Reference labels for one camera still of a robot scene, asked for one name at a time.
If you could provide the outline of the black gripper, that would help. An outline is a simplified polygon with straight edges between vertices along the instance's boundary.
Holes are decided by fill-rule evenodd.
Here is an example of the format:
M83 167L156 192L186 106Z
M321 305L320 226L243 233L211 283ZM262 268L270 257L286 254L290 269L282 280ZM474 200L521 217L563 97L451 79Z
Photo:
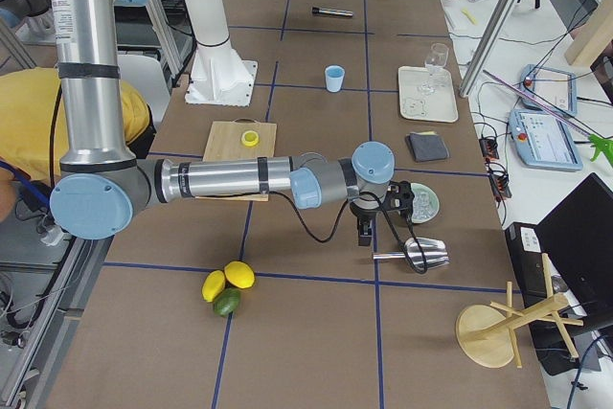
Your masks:
M366 183L359 197L350 205L357 220L358 245L370 247L373 241L373 219L378 213L393 217L408 226L413 223L414 192L410 182L392 180L386 184Z

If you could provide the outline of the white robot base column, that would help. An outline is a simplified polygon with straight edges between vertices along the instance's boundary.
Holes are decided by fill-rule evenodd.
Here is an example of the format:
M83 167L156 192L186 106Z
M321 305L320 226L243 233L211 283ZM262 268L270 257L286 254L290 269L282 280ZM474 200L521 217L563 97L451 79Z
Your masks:
M223 0L184 0L196 52L185 101L244 107L250 104L258 63L243 60L231 43Z

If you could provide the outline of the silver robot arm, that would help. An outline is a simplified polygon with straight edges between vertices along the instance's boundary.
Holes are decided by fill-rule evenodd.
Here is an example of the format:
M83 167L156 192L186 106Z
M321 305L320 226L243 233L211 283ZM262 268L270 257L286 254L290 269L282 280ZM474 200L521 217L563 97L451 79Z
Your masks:
M376 216L410 218L411 186L393 180L394 154L379 142L336 161L314 153L178 164L137 159L125 140L114 14L127 1L147 0L51 0L69 147L50 208L64 230L106 239L158 203L270 194L287 199L295 211L347 203L361 245L370 243Z

